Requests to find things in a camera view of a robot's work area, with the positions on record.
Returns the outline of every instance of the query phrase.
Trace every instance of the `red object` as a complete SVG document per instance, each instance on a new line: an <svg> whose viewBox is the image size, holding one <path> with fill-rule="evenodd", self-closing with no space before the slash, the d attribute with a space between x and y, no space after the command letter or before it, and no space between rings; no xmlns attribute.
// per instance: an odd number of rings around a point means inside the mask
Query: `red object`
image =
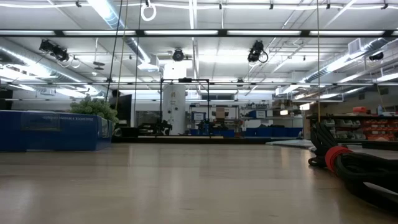
<svg viewBox="0 0 398 224"><path fill-rule="evenodd" d="M364 106L357 106L353 108L354 113L363 113L366 114L366 107Z"/></svg>
<svg viewBox="0 0 398 224"><path fill-rule="evenodd" d="M325 156L325 162L328 167L328 169L332 172L334 171L335 168L335 159L337 158L338 155L342 153L351 153L352 151L347 149L346 147L343 146L335 146L331 147L328 152L326 153Z"/></svg>

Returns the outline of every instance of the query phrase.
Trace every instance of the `box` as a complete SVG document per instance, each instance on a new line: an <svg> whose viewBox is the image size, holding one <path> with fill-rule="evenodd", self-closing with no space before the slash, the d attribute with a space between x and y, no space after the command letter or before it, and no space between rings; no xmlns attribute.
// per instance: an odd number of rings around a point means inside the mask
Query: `box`
<svg viewBox="0 0 398 224"><path fill-rule="evenodd" d="M225 119L225 109L216 108L216 119Z"/></svg>
<svg viewBox="0 0 398 224"><path fill-rule="evenodd" d="M97 115L0 111L0 152L96 151L110 147L113 124Z"/></svg>

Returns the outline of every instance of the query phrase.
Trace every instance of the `green plant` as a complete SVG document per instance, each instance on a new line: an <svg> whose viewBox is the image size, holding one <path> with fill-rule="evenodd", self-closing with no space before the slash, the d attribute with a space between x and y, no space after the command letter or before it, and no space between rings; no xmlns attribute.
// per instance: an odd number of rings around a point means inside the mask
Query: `green plant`
<svg viewBox="0 0 398 224"><path fill-rule="evenodd" d="M116 117L118 112L111 109L111 105L106 103L104 100L92 100L90 96L86 96L86 98L81 100L79 103L71 103L70 107L71 113L98 115L104 119L112 121L114 124L119 122L119 119Z"/></svg>

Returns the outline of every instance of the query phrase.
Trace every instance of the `metal frame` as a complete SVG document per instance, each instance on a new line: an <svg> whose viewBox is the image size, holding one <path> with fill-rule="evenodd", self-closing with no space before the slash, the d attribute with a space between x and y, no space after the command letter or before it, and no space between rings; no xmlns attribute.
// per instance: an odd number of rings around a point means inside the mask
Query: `metal frame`
<svg viewBox="0 0 398 224"><path fill-rule="evenodd" d="M217 31L214 34L146 34L146 31L154 31L152 30L143 30L143 29L128 29L126 30L127 34L125 37L308 37L308 38L316 38L317 35L310 35L310 31L317 31L316 29L194 29L194 31ZM228 34L228 31L269 31L270 34ZM32 31L52 31L53 34L30 34ZM0 29L0 37L70 37L70 38L112 38L115 37L115 34L78 34L78 35L65 35L64 31L80 31L80 32L109 32L114 30L106 30L106 29L96 29L96 30L63 30L63 29ZM191 29L156 29L156 31L193 31ZM288 34L288 31L300 31L299 34ZM344 34L322 34L319 37L321 38L357 38L357 37L398 37L397 30L336 30L336 29L322 29L320 31L384 31L383 34L351 34L351 35L344 35ZM120 38L123 36L123 32L117 34Z"/></svg>

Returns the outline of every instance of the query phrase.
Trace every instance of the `red tape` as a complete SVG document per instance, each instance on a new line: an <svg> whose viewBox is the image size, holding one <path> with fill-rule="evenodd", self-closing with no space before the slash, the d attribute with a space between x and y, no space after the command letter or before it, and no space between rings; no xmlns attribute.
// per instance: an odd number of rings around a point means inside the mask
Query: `red tape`
<svg viewBox="0 0 398 224"><path fill-rule="evenodd" d="M352 151L347 149L346 147L343 146L335 146L331 147L328 152L326 153L325 156L325 162L326 165L328 166L328 169L332 172L335 172L335 159L343 153L351 153Z"/></svg>

